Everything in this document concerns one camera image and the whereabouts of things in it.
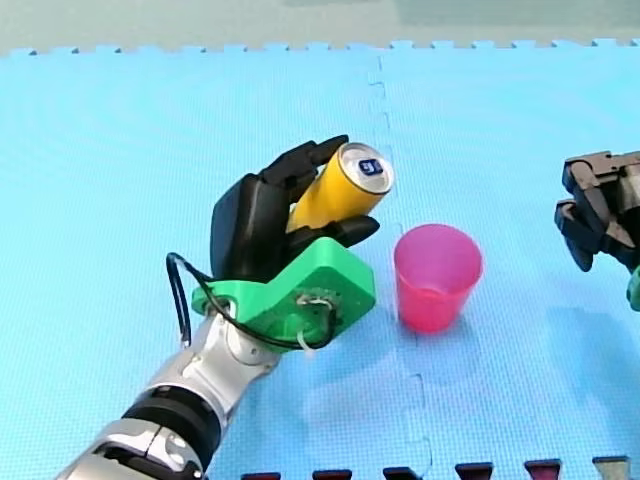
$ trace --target black cable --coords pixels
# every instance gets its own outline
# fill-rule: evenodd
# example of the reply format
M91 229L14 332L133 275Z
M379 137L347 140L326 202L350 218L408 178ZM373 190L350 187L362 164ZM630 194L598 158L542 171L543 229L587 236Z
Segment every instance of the black cable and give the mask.
M209 302L211 307L213 307L213 309L222 316L222 318L224 318L241 332L255 338L256 340L259 340L268 345L286 348L289 350L302 350L303 348L311 348L317 350L319 348L326 347L335 337L335 329L336 324L338 323L338 319L336 310L333 306L329 308L326 316L325 335L322 340L309 343L305 347L303 347L299 342L278 340L268 335L264 335L247 327L242 323L239 323L231 315L229 315L224 306L220 304L218 299L213 294L211 287L207 285L207 282L213 282L215 279L197 270L182 256L178 255L177 253L171 252L167 255L166 258L167 274L169 276L169 283L171 284L171 291L173 292L173 300L175 302L176 312L178 314L178 324L180 326L181 341L184 345L189 345L191 343L191 322L189 320L189 305L184 294L182 281L180 280L178 265L187 270L193 276L196 282L198 282L198 285L207 297L207 301Z

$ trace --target can lid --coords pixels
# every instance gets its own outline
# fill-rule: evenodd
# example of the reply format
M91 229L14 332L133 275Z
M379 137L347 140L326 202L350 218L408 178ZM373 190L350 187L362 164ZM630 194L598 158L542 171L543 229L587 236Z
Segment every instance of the can lid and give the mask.
M346 143L338 151L338 160L347 178L365 192L382 195L391 190L393 168L370 146L364 143Z

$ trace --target blue foam mat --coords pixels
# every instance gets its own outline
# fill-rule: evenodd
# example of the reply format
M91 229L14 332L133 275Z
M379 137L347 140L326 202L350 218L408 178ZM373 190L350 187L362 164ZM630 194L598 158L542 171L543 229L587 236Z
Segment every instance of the blue foam mat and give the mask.
M308 139L382 149L396 190L355 251L379 304L313 361L287 356L238 411L213 478L408 466L492 479L559 458L637 458L640 327L624 269L573 265L553 224L564 158L640 149L640 49L302 51L117 47L0 60L0 478L51 478L177 347L164 255L208 264L210 209ZM458 325L416 338L394 315L390 254L413 225L471 234L486 271Z

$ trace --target yellow can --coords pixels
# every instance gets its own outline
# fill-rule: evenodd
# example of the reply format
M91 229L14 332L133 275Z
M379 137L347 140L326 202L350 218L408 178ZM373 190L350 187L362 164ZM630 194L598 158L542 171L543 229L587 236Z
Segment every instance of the yellow can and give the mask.
M393 181L393 169L379 152L363 143L345 143L295 205L287 230L366 215Z

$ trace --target green object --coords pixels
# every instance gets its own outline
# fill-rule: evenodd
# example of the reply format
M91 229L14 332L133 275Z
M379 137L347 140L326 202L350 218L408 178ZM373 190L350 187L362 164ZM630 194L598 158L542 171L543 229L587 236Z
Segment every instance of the green object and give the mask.
M326 334L327 307L301 305L311 296L330 301L336 308L339 335L373 308L376 302L373 271L345 247L329 237L313 242L269 283L222 280L207 284L213 294L235 303L238 323L263 335L297 342L303 332L306 343ZM207 297L201 288L193 292L191 307L203 315ZM287 349L269 345L285 352Z
M640 312L640 266L631 273L627 285L627 300L629 300L632 310Z

